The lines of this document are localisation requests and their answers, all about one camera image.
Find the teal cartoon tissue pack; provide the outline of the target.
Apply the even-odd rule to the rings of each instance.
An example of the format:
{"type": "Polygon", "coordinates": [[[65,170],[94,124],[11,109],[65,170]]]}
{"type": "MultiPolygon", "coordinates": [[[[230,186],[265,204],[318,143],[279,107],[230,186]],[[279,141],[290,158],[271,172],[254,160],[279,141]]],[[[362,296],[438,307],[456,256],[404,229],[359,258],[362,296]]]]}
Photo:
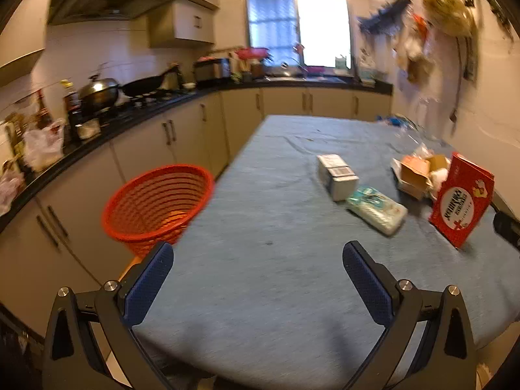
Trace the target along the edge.
{"type": "Polygon", "coordinates": [[[385,236],[393,235],[408,213],[404,205],[366,186],[357,188],[345,203],[348,210],[385,236]]]}

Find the red box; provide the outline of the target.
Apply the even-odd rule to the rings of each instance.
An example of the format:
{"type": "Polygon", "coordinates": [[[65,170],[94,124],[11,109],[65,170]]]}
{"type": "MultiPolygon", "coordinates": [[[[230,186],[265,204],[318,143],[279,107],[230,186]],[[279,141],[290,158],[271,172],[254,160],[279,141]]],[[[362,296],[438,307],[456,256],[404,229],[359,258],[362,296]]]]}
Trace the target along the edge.
{"type": "Polygon", "coordinates": [[[493,193],[494,174],[453,152],[429,222],[460,249],[491,204],[493,193]]]}

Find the orange medicine box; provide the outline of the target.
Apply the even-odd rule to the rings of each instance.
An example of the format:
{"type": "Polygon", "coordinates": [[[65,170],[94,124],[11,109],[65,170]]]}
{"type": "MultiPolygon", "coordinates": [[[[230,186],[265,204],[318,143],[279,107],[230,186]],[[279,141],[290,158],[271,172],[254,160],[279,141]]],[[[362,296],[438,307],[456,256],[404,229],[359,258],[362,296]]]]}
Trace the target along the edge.
{"type": "Polygon", "coordinates": [[[406,155],[400,160],[400,179],[416,189],[426,192],[432,184],[430,174],[434,171],[448,170],[450,162],[442,154],[436,154],[428,158],[420,158],[406,155]]]}

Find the white grey medicine box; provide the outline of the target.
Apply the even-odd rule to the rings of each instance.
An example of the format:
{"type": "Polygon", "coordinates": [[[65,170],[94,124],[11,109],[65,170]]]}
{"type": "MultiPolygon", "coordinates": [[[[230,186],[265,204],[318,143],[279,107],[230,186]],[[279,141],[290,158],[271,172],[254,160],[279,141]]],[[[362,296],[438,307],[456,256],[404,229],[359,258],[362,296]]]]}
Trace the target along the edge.
{"type": "Polygon", "coordinates": [[[359,184],[359,177],[338,154],[318,155],[317,174],[335,202],[346,200],[359,184]]]}

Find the kitchen window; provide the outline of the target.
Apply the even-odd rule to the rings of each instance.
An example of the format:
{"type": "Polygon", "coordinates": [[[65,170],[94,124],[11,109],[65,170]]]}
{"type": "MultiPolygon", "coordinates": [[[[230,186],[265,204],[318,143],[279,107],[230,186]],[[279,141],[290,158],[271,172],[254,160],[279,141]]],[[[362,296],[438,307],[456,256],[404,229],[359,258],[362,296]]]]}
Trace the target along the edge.
{"type": "Polygon", "coordinates": [[[347,0],[246,0],[249,44],[271,66],[353,67],[347,0]]]}

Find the orange plastic mesh basket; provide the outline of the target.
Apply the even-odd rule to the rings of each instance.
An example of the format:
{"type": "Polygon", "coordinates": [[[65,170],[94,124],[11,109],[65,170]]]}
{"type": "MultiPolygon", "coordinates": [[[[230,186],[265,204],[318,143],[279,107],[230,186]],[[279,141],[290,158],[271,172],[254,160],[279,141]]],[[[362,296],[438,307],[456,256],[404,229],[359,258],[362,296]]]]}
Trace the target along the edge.
{"type": "Polygon", "coordinates": [[[179,241],[213,189],[213,176],[201,166],[164,165],[120,188],[105,206],[101,224],[109,237],[142,259],[161,241],[179,241]]]}

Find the grey-blue tablecloth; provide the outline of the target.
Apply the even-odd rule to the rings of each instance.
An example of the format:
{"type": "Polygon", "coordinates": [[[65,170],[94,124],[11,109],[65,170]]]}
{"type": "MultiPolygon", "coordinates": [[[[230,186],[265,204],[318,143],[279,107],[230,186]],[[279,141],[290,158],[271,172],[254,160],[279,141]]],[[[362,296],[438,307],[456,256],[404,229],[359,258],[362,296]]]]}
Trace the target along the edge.
{"type": "Polygon", "coordinates": [[[259,389],[339,389],[382,328],[345,273],[359,241],[395,277],[462,292],[478,347],[519,316],[519,254],[488,210],[461,249],[428,221],[430,207],[397,191],[390,161],[414,142],[381,123],[267,118],[219,178],[176,244],[175,264],[136,335],[173,361],[259,389]],[[337,154],[408,210],[386,237],[331,200],[317,159],[337,154]]]}

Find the black countertop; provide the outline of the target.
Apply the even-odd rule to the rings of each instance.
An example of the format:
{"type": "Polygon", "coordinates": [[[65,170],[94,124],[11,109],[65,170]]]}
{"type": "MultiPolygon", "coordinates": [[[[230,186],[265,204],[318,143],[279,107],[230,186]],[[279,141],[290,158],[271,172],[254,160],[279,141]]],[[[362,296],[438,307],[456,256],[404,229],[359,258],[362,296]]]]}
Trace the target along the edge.
{"type": "Polygon", "coordinates": [[[116,122],[109,124],[101,130],[99,135],[87,140],[79,146],[69,146],[65,149],[65,155],[60,158],[56,163],[53,163],[51,167],[44,170],[43,173],[35,176],[34,180],[31,181],[26,188],[17,195],[11,203],[11,209],[4,215],[1,216],[1,228],[5,229],[9,223],[14,220],[17,214],[22,210],[39,192],[60,174],[66,172],[78,161],[107,144],[110,140],[118,137],[122,133],[151,120],[159,114],[163,114],[170,109],[178,108],[183,104],[187,104],[196,99],[203,98],[213,93],[219,93],[224,91],[235,91],[235,90],[246,90],[246,89],[262,89],[262,88],[279,88],[279,87],[319,87],[319,88],[331,88],[341,90],[352,90],[368,93],[378,93],[381,95],[392,95],[394,93],[394,85],[388,82],[377,80],[375,85],[364,85],[360,81],[354,78],[339,78],[333,81],[331,78],[319,80],[317,78],[295,78],[286,81],[274,81],[274,80],[255,80],[249,83],[242,84],[222,84],[212,88],[198,90],[190,93],[184,93],[173,99],[164,100],[151,108],[139,109],[130,112],[130,114],[124,116],[116,122]]]}

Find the white plastic bag on counter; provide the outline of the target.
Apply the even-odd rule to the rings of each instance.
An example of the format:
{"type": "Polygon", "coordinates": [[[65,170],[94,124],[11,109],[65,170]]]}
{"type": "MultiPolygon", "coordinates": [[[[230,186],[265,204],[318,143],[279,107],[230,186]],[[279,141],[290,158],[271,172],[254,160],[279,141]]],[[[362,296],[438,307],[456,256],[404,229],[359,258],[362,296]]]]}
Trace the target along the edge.
{"type": "Polygon", "coordinates": [[[35,172],[42,172],[63,157],[65,120],[59,118],[44,129],[29,129],[23,135],[24,160],[35,172]]]}

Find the small white cup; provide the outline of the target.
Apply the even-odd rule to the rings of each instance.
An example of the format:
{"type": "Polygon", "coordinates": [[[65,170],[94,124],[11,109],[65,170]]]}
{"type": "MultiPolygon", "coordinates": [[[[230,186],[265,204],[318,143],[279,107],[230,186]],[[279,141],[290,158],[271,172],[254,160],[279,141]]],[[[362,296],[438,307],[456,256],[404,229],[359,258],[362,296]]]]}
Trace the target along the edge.
{"type": "Polygon", "coordinates": [[[97,118],[93,118],[87,122],[78,124],[76,131],[81,140],[88,140],[100,133],[100,125],[97,118]]]}

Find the blue bag on stool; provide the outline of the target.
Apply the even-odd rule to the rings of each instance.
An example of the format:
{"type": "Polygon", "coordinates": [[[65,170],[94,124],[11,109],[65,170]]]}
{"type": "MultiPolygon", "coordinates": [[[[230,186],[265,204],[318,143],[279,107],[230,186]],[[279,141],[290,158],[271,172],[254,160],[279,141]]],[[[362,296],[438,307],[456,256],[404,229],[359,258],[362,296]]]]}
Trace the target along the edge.
{"type": "Polygon", "coordinates": [[[408,128],[410,126],[410,122],[406,117],[402,117],[401,115],[388,115],[381,116],[378,115],[376,118],[378,123],[384,123],[392,127],[397,128],[408,128]]]}

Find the red-cap sauce bottle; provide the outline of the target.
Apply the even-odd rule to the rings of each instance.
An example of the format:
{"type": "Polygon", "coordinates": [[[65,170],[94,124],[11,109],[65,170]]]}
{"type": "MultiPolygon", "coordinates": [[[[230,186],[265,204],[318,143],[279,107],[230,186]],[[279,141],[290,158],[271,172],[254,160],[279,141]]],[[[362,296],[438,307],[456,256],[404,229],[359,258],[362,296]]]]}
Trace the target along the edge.
{"type": "Polygon", "coordinates": [[[45,129],[47,126],[53,123],[53,119],[49,111],[47,110],[43,97],[43,92],[41,89],[38,89],[38,91],[36,92],[36,96],[38,104],[38,110],[35,114],[36,125],[38,129],[45,129]]]}

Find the dark soy sauce bottle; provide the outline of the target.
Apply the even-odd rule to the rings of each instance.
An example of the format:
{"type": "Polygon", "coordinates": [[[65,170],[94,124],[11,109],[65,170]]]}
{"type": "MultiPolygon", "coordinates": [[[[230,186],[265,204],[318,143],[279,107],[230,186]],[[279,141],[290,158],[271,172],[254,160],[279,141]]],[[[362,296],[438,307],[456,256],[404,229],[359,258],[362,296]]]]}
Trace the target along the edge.
{"type": "Polygon", "coordinates": [[[69,79],[62,79],[60,84],[64,89],[63,101],[67,113],[71,141],[76,145],[80,145],[82,142],[80,131],[83,126],[81,101],[72,81],[69,81],[69,79]]]}

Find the steel wok with lid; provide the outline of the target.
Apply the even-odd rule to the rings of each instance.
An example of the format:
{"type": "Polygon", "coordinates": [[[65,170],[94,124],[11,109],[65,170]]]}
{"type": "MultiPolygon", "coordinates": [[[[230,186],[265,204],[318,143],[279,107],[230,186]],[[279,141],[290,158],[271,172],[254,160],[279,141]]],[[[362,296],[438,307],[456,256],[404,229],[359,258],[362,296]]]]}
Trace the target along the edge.
{"type": "Polygon", "coordinates": [[[119,98],[119,83],[114,78],[102,78],[99,73],[90,76],[89,83],[79,91],[84,108],[100,111],[111,108],[119,98]]]}

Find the black frying pan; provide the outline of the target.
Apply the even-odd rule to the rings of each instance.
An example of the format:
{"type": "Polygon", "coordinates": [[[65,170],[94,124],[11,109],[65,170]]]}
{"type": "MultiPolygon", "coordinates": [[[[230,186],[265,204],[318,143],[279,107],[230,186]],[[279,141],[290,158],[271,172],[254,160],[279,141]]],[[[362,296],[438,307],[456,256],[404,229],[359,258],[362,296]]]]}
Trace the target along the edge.
{"type": "Polygon", "coordinates": [[[179,71],[179,65],[174,64],[163,73],[147,78],[141,78],[134,80],[130,83],[119,86],[119,89],[123,94],[129,98],[136,98],[139,96],[145,96],[145,94],[153,93],[159,89],[164,82],[167,74],[177,73],[179,71]]]}

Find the steel rice cooker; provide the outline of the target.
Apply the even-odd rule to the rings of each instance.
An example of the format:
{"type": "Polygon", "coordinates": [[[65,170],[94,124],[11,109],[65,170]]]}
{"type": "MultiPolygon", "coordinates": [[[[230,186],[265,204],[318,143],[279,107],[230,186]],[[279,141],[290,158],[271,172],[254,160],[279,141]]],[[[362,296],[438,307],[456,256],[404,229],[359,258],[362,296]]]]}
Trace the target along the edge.
{"type": "Polygon", "coordinates": [[[207,58],[193,64],[195,81],[203,82],[225,76],[227,60],[225,58],[207,58]]]}

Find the red colander bowl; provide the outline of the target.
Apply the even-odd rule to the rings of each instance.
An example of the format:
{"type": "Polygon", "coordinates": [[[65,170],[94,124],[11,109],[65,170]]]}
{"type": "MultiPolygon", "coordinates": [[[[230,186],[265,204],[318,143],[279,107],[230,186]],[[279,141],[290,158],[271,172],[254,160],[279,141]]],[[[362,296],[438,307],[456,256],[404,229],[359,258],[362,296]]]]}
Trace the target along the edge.
{"type": "Polygon", "coordinates": [[[235,51],[241,60],[265,60],[270,56],[266,47],[243,47],[235,51]]]}

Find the hanging yellow bag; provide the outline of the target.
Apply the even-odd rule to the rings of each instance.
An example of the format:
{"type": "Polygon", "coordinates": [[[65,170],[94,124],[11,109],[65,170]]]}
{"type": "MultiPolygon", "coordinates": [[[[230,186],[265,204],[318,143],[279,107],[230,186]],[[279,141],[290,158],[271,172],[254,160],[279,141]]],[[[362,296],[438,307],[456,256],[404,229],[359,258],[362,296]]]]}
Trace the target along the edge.
{"type": "Polygon", "coordinates": [[[427,20],[452,37],[469,37],[473,31],[473,15],[462,0],[422,0],[427,20]]]}

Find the black wall shelf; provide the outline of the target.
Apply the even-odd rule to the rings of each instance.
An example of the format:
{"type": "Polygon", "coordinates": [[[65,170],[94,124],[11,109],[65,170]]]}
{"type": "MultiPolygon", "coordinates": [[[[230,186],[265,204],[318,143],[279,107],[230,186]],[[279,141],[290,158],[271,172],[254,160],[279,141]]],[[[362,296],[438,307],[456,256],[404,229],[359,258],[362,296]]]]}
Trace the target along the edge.
{"type": "Polygon", "coordinates": [[[394,0],[382,6],[369,18],[357,17],[359,30],[371,35],[386,34],[391,29],[402,25],[403,14],[410,3],[411,0],[394,0]]]}

